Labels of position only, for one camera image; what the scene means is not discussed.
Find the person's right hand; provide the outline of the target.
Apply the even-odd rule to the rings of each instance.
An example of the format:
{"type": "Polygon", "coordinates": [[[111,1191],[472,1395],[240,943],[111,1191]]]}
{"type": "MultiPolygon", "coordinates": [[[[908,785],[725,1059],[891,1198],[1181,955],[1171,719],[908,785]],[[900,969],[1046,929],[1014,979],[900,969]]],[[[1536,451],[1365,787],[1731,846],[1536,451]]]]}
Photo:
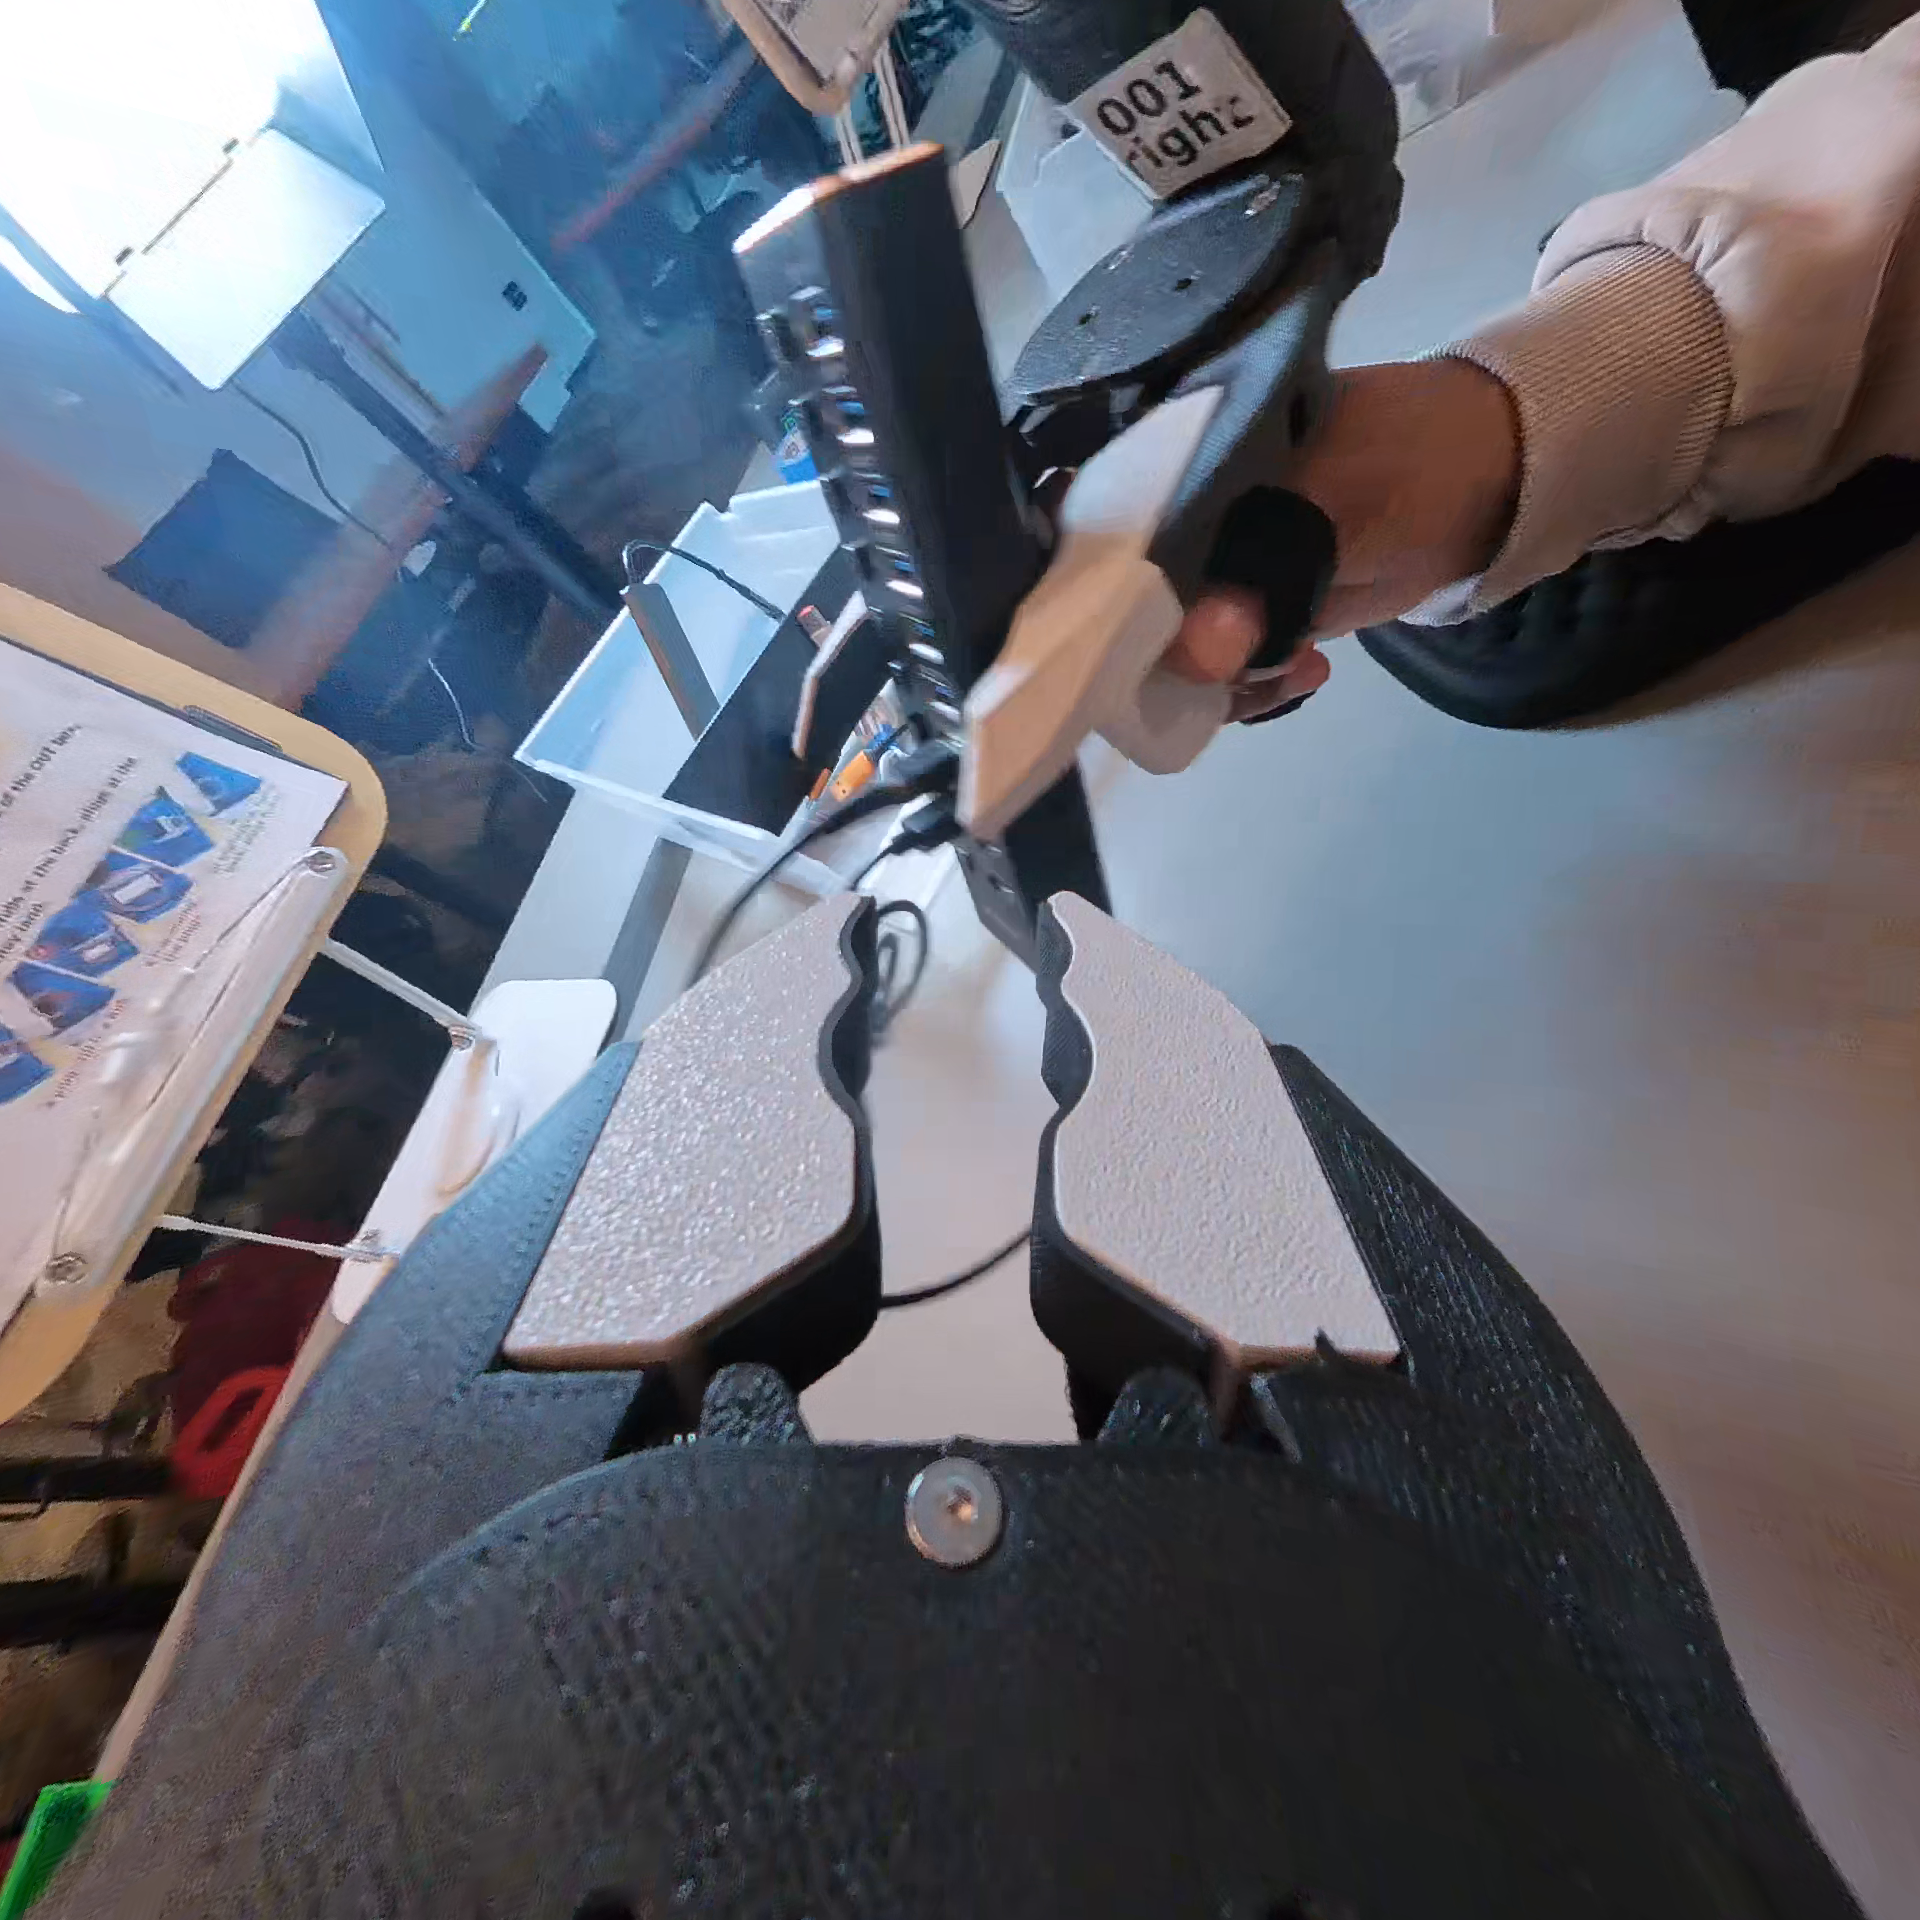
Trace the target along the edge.
{"type": "Polygon", "coordinates": [[[1326,640],[1403,617],[1498,555],[1517,509],[1520,416],[1506,385],[1461,355],[1335,371],[1324,422],[1292,487],[1331,517],[1335,570],[1315,625],[1282,665],[1254,591],[1221,584],[1184,617],[1164,665],[1222,685],[1254,722],[1328,682],[1326,640]]]}

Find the wooden document stand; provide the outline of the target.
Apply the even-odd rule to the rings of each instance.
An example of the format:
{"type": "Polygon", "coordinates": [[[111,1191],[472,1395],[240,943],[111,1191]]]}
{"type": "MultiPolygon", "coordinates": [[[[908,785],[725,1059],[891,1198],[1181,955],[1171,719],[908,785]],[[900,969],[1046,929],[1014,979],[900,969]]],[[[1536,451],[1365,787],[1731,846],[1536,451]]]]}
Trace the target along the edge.
{"type": "Polygon", "coordinates": [[[357,750],[190,663],[156,654],[11,584],[5,587],[5,640],[143,698],[210,715],[216,727],[348,784],[348,798],[326,829],[333,854],[316,856],[316,865],[333,871],[339,883],[319,910],[319,921],[286,952],[268,986],[263,1013],[186,1125],[178,1150],[164,1160],[150,1194],[132,1210],[128,1231],[110,1249],[103,1273],[88,1286],[75,1279],[48,1281],[8,1323],[3,1304],[3,1415],[8,1421],[88,1344],[142,1242],[156,1229],[186,1231],[198,1224],[175,1203],[186,1174],[316,960],[322,957],[389,994],[412,1017],[422,1017],[448,1045],[438,1077],[374,1202],[349,1210],[357,1233],[288,1240],[294,1251],[322,1257],[332,1269],[346,1265],[348,1274],[339,1279],[332,1304],[341,1320],[357,1313],[424,1223],[530,1133],[586,1072],[608,1033],[614,997],[598,977],[522,979],[484,997],[463,1014],[440,997],[404,982],[397,970],[358,952],[336,931],[336,921],[365,874],[389,821],[382,784],[357,750]]]}

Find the black usb hub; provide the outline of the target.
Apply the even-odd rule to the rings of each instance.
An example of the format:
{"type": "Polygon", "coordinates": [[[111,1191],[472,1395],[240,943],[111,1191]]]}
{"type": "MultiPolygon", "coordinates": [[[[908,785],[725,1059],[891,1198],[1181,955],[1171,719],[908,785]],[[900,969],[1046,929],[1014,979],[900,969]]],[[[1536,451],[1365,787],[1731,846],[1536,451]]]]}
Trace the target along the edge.
{"type": "Polygon", "coordinates": [[[962,707],[1039,578],[1045,541],[1002,421],[949,158],[917,141],[789,191],[733,242],[853,584],[874,698],[898,697],[904,770],[928,765],[982,927],[1031,969],[1039,907],[1107,904],[1088,791],[1069,770],[998,841],[955,808],[962,707]]]}

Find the person's right forearm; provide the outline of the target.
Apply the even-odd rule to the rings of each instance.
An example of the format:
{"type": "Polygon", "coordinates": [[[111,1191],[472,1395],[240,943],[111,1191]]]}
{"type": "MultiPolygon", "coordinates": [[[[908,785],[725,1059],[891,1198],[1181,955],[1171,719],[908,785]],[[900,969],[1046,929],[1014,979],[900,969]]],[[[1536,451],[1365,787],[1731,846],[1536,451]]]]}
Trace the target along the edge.
{"type": "Polygon", "coordinates": [[[1436,355],[1504,385],[1520,490],[1420,629],[1916,459],[1918,19],[1798,64],[1659,175],[1584,203],[1526,299],[1436,355]]]}

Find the white box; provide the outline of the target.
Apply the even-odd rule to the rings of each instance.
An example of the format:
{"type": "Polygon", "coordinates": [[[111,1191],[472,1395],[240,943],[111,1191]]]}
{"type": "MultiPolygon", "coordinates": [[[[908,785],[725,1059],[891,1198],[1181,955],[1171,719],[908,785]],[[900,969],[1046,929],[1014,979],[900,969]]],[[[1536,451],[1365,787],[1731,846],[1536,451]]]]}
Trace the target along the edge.
{"type": "Polygon", "coordinates": [[[432,399],[461,399],[539,349],[519,408],[547,434],[560,426],[595,327],[468,182],[389,171],[339,279],[432,399]]]}

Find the instruction sheet clipboard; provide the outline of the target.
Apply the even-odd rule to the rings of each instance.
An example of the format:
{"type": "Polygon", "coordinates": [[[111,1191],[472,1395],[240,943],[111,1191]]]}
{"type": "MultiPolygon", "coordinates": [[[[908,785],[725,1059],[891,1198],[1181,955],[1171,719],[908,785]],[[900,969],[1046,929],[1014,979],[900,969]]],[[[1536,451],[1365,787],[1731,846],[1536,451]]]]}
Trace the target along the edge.
{"type": "Polygon", "coordinates": [[[336,889],[346,778],[5,640],[3,1304],[88,1286],[336,889]]]}

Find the white plastic tray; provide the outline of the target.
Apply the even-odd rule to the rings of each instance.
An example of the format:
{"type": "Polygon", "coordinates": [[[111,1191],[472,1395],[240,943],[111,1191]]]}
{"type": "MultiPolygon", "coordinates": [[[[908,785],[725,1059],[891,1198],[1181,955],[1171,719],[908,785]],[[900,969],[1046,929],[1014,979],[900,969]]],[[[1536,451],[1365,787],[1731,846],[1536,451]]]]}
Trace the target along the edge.
{"type": "Polygon", "coordinates": [[[703,503],[624,565],[622,610],[516,755],[755,871],[828,778],[792,744],[816,634],[853,593],[822,485],[703,503]]]}

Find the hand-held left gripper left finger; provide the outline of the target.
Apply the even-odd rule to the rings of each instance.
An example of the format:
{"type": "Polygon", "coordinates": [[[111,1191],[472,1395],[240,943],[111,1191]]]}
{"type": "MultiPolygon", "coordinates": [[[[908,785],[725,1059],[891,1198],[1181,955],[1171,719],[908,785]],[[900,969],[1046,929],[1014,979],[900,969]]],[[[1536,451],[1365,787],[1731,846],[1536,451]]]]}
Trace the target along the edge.
{"type": "Polygon", "coordinates": [[[626,1081],[502,1338],[519,1371],[759,1361],[796,1390],[880,1309],[863,1091],[877,907],[840,893],[691,984],[626,1081]]]}

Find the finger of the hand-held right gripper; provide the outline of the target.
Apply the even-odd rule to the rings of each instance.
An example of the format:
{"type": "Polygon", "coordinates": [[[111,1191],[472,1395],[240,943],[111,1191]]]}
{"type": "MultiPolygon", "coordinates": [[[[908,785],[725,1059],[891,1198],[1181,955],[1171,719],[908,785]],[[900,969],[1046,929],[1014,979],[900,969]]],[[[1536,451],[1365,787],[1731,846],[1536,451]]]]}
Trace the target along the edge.
{"type": "Polygon", "coordinates": [[[1051,560],[965,698],[955,808],[976,841],[998,841],[1093,736],[1173,776],[1228,725],[1224,685],[1164,665],[1184,599],[1147,557],[1215,406],[1218,389],[1165,399],[1075,475],[1051,560]]]}
{"type": "Polygon", "coordinates": [[[871,610],[854,589],[828,625],[814,617],[812,605],[800,614],[803,630],[814,640],[814,655],[800,681],[791,751],[798,760],[837,760],[860,717],[874,706],[871,610]]]}

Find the white board panel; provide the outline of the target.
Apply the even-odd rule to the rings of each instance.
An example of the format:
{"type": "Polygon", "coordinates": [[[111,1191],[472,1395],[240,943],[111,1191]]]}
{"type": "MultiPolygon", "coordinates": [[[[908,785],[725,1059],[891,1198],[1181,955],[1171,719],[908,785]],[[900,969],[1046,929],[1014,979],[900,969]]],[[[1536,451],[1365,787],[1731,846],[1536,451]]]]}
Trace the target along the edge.
{"type": "Polygon", "coordinates": [[[318,3],[3,3],[5,275],[172,384],[229,385],[382,186],[318,3]]]}

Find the black textured pad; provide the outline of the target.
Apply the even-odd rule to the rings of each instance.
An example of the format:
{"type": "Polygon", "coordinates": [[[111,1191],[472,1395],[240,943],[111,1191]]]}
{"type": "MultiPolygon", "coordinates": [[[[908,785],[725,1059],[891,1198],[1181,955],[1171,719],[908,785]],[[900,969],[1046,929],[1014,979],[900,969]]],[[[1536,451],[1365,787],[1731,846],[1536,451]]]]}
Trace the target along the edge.
{"type": "Polygon", "coordinates": [[[1882,459],[1805,506],[1595,551],[1447,625],[1358,630],[1418,698],[1476,728],[1584,725],[1704,663],[1918,535],[1918,465],[1882,459]]]}

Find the dark square panel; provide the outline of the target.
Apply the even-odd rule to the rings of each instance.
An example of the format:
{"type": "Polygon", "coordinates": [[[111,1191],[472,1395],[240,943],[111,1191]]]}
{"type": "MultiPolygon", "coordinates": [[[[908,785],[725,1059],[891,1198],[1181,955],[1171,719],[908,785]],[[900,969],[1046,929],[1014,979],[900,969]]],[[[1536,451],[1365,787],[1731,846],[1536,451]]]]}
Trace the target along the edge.
{"type": "Polygon", "coordinates": [[[243,654],[341,522],[214,447],[202,478],[103,576],[243,654]]]}

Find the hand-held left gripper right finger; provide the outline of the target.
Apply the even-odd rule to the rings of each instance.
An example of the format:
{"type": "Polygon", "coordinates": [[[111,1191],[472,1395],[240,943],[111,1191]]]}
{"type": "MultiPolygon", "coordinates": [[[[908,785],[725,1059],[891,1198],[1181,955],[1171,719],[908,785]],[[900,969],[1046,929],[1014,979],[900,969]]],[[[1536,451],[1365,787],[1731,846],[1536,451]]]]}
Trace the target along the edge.
{"type": "Polygon", "coordinates": [[[1039,911],[1031,1312],[1069,1402],[1173,1373],[1210,1409],[1326,1355],[1403,1363],[1278,1051],[1213,982],[1075,893],[1039,911]]]}

